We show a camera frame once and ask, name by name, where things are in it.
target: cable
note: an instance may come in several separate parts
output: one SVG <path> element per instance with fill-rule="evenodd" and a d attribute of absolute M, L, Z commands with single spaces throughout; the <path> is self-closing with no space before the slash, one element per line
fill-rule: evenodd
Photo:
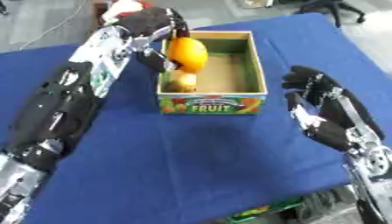
<path fill-rule="evenodd" d="M 75 11 L 75 13 L 74 13 L 73 15 L 71 15 L 70 17 L 64 19 L 61 23 L 55 25 L 54 27 L 48 29 L 47 31 L 44 31 L 40 36 L 38 36 L 37 38 L 33 39 L 32 41 L 27 42 L 26 44 L 22 45 L 22 46 L 19 48 L 19 51 L 23 51 L 27 46 L 29 46 L 29 45 L 31 45 L 31 44 L 37 42 L 37 41 L 40 40 L 40 39 L 42 39 L 42 38 L 43 38 L 46 34 L 48 34 L 49 32 L 52 32 L 52 31 L 54 31 L 54 30 L 60 28 L 62 25 L 65 25 L 66 23 L 68 23 L 69 21 L 71 21 L 74 17 L 76 17 L 76 16 L 79 14 L 79 12 L 81 11 L 81 9 L 83 8 L 83 6 L 86 4 L 87 1 L 88 1 L 88 0 L 84 0 L 83 3 L 81 3 L 81 4 L 79 5 L 78 9 Z"/>

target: blue cloth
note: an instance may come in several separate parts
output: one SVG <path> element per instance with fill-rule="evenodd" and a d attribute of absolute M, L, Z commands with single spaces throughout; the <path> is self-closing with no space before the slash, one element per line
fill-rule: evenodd
<path fill-rule="evenodd" d="M 324 17 L 205 30 L 253 32 L 269 89 L 262 114 L 160 115 L 156 75 L 133 60 L 25 223 L 195 223 L 347 183 L 341 154 L 304 137 L 286 111 L 281 78 L 291 65 L 330 74 L 392 134 L 392 80 Z M 74 49 L 0 55 L 1 141 L 24 98 Z"/>

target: robotic arm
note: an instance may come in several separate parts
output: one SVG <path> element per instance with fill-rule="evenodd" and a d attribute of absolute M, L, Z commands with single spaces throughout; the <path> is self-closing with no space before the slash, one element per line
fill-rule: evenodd
<path fill-rule="evenodd" d="M 366 224 L 392 223 L 392 151 L 366 108 L 328 75 L 293 66 L 283 77 L 288 110 L 305 135 L 345 153 L 346 168 Z M 310 115 L 303 104 L 319 110 Z"/>
<path fill-rule="evenodd" d="M 159 71 L 183 65 L 150 43 L 187 37 L 185 21 L 172 9 L 149 7 L 96 31 L 26 101 L 0 153 L 0 223 L 19 223 L 56 164 L 73 152 L 105 101 L 130 55 Z"/>

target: fruit box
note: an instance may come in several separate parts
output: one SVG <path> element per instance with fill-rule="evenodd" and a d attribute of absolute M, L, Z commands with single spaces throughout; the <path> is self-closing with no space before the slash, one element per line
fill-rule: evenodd
<path fill-rule="evenodd" d="M 196 74 L 196 90 L 170 92 L 165 88 L 173 73 L 161 73 L 157 97 L 161 113 L 252 115 L 262 111 L 267 97 L 251 31 L 191 31 L 208 51 L 208 61 Z M 163 43 L 165 53 L 169 42 Z"/>

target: box label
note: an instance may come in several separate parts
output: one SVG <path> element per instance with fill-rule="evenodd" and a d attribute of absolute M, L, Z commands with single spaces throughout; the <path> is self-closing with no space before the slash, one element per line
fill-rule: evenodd
<path fill-rule="evenodd" d="M 260 98 L 160 98 L 161 112 L 165 114 L 257 114 Z"/>

